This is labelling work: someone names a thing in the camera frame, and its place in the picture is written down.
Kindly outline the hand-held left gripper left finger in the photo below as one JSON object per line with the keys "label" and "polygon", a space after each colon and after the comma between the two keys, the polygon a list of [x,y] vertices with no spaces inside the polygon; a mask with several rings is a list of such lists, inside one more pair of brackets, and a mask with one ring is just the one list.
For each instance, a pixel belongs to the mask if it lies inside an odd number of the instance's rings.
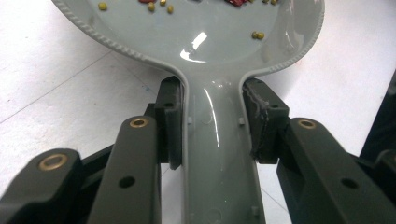
{"label": "hand-held left gripper left finger", "polygon": [[176,77],[165,78],[155,103],[150,103],[146,116],[157,122],[159,162],[172,170],[182,164],[182,88]]}

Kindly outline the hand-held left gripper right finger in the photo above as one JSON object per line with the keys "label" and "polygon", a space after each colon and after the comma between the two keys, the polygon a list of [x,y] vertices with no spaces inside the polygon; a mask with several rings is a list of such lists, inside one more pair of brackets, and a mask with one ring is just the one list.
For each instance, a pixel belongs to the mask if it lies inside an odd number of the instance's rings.
{"label": "hand-held left gripper right finger", "polygon": [[263,81],[253,78],[243,84],[252,148],[251,157],[261,164],[277,164],[278,131],[287,126],[289,107]]}

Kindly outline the large grey plastic spoon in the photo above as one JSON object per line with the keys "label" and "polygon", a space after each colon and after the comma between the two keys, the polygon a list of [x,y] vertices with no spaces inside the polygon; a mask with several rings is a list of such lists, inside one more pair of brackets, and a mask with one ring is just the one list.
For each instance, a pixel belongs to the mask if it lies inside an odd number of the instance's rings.
{"label": "large grey plastic spoon", "polygon": [[264,224],[261,188],[250,155],[246,79],[299,61],[315,44],[324,0],[279,0],[264,37],[127,39],[95,11],[97,0],[52,0],[77,28],[104,46],[165,69],[184,86],[182,224]]}

